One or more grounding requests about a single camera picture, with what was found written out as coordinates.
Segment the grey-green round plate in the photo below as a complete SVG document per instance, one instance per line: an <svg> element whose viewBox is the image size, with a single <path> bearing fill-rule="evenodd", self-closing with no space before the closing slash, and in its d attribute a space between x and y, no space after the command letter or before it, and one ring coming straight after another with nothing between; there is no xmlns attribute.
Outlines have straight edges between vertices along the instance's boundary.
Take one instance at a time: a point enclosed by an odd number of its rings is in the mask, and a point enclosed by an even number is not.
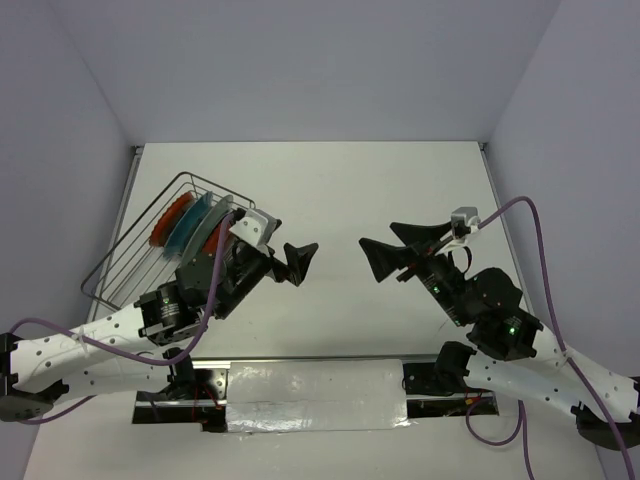
<svg viewBox="0 0 640 480"><path fill-rule="evenodd" d="M186 266L202 251L212 232L231 211L233 200L232 195L226 195L207 211L182 253L180 267Z"/></svg>

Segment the teal scalloped plate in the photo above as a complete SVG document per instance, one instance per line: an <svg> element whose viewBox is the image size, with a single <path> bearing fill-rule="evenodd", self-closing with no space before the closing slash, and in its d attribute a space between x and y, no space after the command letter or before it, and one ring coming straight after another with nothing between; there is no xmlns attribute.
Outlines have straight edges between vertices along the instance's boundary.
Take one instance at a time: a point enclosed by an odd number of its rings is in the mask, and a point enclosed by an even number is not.
<svg viewBox="0 0 640 480"><path fill-rule="evenodd" d="M171 231L163 249L163 258L169 260L181 255L195 229L212 207L213 194L207 191L186 210Z"/></svg>

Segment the orange fluted plate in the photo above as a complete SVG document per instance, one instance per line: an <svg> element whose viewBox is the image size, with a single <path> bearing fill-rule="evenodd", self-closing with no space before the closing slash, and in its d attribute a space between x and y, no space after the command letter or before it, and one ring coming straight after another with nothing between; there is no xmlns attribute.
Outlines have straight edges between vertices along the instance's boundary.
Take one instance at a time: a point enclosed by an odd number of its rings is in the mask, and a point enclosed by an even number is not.
<svg viewBox="0 0 640 480"><path fill-rule="evenodd" d="M149 245L164 247L171 232L194 202L195 197L191 192L185 192L174 200L154 225L149 237Z"/></svg>

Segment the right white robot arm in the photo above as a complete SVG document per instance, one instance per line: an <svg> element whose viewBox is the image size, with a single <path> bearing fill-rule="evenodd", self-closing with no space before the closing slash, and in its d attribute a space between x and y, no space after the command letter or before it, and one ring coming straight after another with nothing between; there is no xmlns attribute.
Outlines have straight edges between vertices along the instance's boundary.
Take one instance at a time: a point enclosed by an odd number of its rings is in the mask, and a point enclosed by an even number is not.
<svg viewBox="0 0 640 480"><path fill-rule="evenodd" d="M579 435L610 450L639 444L639 380L562 347L554 331L520 303L523 292L500 268L474 275L453 259L479 230L476 216L435 226L393 222L398 246L362 238L374 278L417 279L466 340L445 342L430 379L408 380L417 393L492 390L541 402L574 419Z"/></svg>

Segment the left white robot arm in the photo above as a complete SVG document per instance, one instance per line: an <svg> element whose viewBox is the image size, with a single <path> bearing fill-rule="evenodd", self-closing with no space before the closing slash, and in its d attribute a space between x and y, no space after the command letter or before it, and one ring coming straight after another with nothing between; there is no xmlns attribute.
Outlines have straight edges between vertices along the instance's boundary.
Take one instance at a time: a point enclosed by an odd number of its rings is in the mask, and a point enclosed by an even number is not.
<svg viewBox="0 0 640 480"><path fill-rule="evenodd" d="M209 319L224 319L265 277L298 286L318 250L285 244L284 260L241 240L201 251L172 281L106 317L39 339L1 336L1 419L38 424L76 398L143 391L184 398L203 382L188 353Z"/></svg>

